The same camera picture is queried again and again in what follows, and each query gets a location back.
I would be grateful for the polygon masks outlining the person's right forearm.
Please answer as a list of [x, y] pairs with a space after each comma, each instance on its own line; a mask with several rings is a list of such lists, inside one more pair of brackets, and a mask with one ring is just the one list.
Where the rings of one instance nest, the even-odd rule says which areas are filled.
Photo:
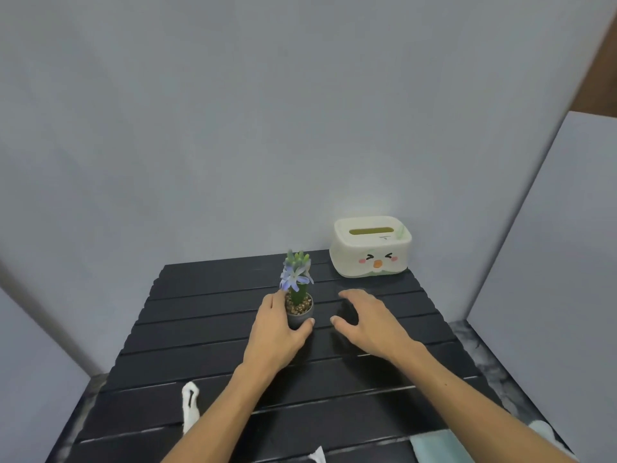
[[407, 340], [388, 360], [428, 399], [475, 463], [576, 463], [447, 370], [422, 344]]

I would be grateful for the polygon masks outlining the light blue cloth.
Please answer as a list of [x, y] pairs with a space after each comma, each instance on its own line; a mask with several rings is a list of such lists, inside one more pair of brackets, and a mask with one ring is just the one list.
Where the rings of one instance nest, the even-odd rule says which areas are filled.
[[410, 437], [418, 463], [459, 463], [458, 440], [450, 430]]

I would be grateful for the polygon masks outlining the small potted artificial flower plant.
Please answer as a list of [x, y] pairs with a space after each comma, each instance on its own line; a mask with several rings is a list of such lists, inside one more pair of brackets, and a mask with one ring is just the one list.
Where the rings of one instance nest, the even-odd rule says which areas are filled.
[[293, 252], [291, 249], [283, 262], [280, 289], [285, 292], [284, 308], [288, 326], [292, 330], [298, 330], [306, 319], [313, 317], [313, 297], [307, 291], [314, 283], [310, 274], [311, 265], [309, 254]]

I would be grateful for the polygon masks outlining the person's left hand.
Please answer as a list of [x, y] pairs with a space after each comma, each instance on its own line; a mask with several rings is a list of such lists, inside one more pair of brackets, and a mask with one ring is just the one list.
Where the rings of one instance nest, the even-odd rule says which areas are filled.
[[257, 311], [243, 357], [243, 365], [252, 370], [277, 374], [289, 365], [307, 340], [288, 336], [291, 329], [284, 295], [282, 290], [266, 295]]

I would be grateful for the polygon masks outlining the person's right hand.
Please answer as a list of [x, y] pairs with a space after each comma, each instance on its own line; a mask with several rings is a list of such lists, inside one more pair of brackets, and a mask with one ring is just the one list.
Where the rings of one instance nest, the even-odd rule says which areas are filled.
[[422, 346], [374, 295], [362, 289], [347, 289], [339, 297], [351, 303], [358, 316], [359, 338], [347, 340], [364, 352], [399, 365], [410, 351]]

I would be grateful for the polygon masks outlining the white cartoon-face tissue box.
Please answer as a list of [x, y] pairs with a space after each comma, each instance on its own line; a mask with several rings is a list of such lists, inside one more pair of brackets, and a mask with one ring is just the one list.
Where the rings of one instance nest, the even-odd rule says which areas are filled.
[[412, 235], [396, 217], [341, 218], [335, 221], [329, 248], [342, 277], [393, 275], [408, 268]]

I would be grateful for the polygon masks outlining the person's left forearm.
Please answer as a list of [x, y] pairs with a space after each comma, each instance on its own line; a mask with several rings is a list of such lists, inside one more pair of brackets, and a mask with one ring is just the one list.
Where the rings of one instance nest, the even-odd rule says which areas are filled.
[[294, 356], [281, 346], [245, 354], [220, 396], [161, 463], [229, 463], [261, 396]]

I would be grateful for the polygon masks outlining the white crumpled tissue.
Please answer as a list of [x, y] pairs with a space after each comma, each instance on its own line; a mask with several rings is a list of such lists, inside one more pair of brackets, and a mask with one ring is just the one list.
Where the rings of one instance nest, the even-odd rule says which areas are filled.
[[199, 388], [193, 381], [187, 382], [182, 390], [182, 413], [183, 413], [183, 435], [186, 435], [191, 427], [200, 419], [200, 412], [197, 405]]

